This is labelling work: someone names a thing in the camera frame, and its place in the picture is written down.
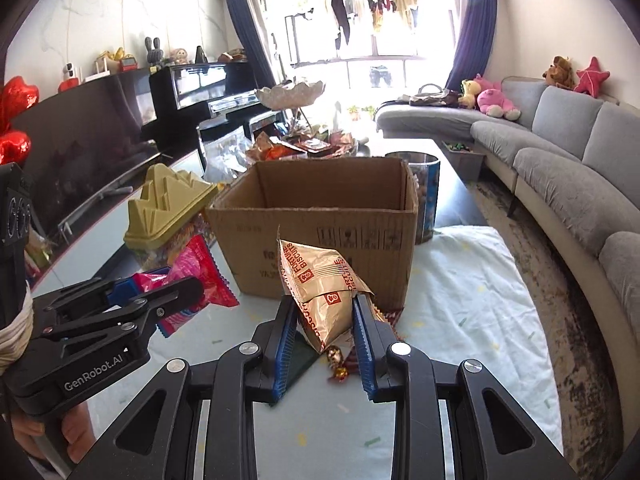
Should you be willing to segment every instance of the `red balloon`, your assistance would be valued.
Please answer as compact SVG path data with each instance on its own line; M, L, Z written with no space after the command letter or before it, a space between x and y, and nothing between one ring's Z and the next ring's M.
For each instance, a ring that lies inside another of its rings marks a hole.
M8 129L11 119L36 104L39 99L40 91L36 85L27 85L19 75L9 79L2 90L2 130Z
M25 132L10 130L0 136L0 164L16 162L22 165L31 150L31 139Z

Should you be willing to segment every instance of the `metal bolt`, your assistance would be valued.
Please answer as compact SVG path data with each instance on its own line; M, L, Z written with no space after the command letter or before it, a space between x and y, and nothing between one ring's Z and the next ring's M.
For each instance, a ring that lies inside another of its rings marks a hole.
M409 355L411 347L407 343L398 342L391 345L391 351L396 355Z
M467 359L465 361L465 369L467 372L477 374L482 371L482 363L476 359Z
M252 341L242 343L240 345L240 353L244 355L255 354L258 351L258 345Z
M171 359L166 364L166 369L169 370L172 374L177 374L184 370L184 361L182 359Z

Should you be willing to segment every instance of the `sofa backrest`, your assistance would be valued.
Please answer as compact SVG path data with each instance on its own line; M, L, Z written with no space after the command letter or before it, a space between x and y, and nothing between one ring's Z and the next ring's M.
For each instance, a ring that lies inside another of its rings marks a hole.
M603 101L549 86L540 98L532 131L580 158Z
M533 126L533 118L536 116L540 97L546 87L547 84L544 80L526 81L507 78L502 82L502 91L522 112L517 122L529 130Z
M640 117L604 103L582 163L597 171L640 208Z

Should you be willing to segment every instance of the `couch seat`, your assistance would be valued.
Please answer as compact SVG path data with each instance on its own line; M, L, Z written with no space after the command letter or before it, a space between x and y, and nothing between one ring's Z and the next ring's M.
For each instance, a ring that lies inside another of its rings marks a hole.
M477 122L471 126L471 136L509 167L513 166L513 159L523 148L539 148L580 162L578 158L554 143L510 124Z
M413 134L413 137L442 138L450 142L472 142L471 125L477 121L513 124L466 108L389 105L376 115L376 126L384 131L385 137ZM519 124L513 127L526 131Z
M640 233L640 210L603 176L555 153L524 148L513 168L594 257L612 234Z
M599 259L640 342L640 235L627 232L611 235Z

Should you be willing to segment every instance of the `human hand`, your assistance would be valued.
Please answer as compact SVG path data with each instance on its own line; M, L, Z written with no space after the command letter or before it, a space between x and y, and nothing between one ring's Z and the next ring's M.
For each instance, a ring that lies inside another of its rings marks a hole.
M34 436L44 434L44 424L29 418L23 412L13 412L11 422L14 427L14 438L29 454L45 460L44 455L35 443ZM86 402L78 404L62 418L62 435L69 446L66 452L69 458L78 463L95 443L94 428L89 417L89 408Z

